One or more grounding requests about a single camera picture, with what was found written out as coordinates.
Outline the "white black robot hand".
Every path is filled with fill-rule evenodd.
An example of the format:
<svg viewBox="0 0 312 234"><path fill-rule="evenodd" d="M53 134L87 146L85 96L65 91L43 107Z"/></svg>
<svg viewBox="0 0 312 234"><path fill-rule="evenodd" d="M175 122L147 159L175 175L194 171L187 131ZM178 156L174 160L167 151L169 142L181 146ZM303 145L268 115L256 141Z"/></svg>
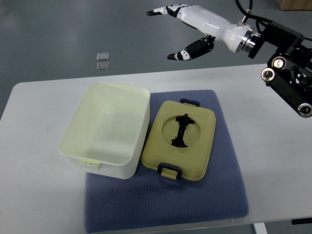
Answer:
<svg viewBox="0 0 312 234"><path fill-rule="evenodd" d="M193 60L213 50L214 42L224 42L235 53L249 53L255 43L253 29L246 24L232 24L223 17L198 5L175 4L147 12L148 16L170 15L184 24L202 32L205 37L191 43L185 49L167 56L171 60Z"/></svg>

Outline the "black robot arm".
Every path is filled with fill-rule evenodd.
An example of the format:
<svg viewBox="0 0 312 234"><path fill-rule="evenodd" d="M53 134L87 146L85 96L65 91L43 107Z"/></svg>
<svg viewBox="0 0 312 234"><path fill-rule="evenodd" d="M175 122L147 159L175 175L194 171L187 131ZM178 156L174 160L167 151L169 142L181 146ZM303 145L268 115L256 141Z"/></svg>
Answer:
<svg viewBox="0 0 312 234"><path fill-rule="evenodd" d="M312 50L302 45L306 38L275 21L258 16L253 19L264 29L250 37L248 56L253 59L266 42L276 47L261 72L262 80L301 117L311 117Z"/></svg>

